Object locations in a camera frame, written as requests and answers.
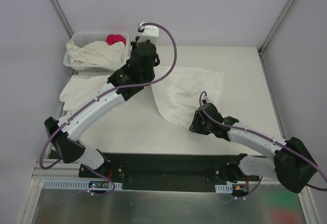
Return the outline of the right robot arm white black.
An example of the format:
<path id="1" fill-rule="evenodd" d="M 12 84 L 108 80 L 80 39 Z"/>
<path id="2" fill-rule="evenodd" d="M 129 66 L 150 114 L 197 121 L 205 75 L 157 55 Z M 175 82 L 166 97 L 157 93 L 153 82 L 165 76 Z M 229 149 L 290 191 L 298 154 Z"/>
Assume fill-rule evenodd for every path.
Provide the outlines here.
<path id="1" fill-rule="evenodd" d="M 296 138 L 271 138 L 252 128 L 246 127 L 238 119 L 222 117 L 213 103 L 201 100 L 195 111 L 191 132 L 222 138 L 248 147 L 262 155 L 254 157 L 240 154 L 237 162 L 228 169 L 233 180 L 246 176 L 259 176 L 279 181 L 293 193 L 300 193 L 317 172 L 316 162 Z"/>

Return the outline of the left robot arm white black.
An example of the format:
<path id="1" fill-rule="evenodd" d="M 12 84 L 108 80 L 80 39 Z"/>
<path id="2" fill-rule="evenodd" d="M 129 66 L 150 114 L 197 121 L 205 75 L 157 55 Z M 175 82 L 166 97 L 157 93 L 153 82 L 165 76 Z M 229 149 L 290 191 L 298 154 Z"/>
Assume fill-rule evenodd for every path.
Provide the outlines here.
<path id="1" fill-rule="evenodd" d="M 60 159 L 66 163 L 80 162 L 90 167 L 96 177 L 104 177 L 108 165 L 98 150 L 80 141 L 81 135 L 108 111 L 129 100 L 155 78 L 154 67 L 160 63 L 156 46 L 149 40 L 132 50 L 130 59 L 108 77 L 96 94 L 78 109 L 60 119 L 49 117 L 44 125 Z"/>

